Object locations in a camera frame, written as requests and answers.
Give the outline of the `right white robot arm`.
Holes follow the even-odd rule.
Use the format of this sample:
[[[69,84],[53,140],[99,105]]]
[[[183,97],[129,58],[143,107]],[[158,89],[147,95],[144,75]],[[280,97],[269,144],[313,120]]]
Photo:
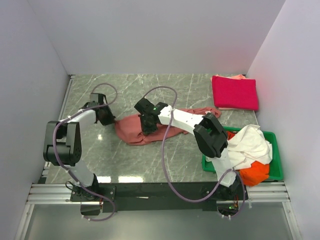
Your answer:
[[[217,175],[218,186],[213,196],[220,200],[233,199],[240,181],[229,158],[228,134],[213,113],[189,113],[163,102],[154,105],[146,98],[140,99],[134,108],[139,112],[143,134],[155,133],[158,125],[176,127],[192,134],[199,150],[213,164]]]

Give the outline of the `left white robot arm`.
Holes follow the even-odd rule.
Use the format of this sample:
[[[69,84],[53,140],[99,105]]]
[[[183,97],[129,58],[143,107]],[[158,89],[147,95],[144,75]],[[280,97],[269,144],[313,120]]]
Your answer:
[[[94,201],[102,194],[97,176],[81,160],[81,132],[96,123],[103,126],[115,123],[115,116],[102,93],[91,93],[89,101],[74,117],[49,121],[43,144],[44,160],[66,170],[74,180],[72,193],[87,201]]]

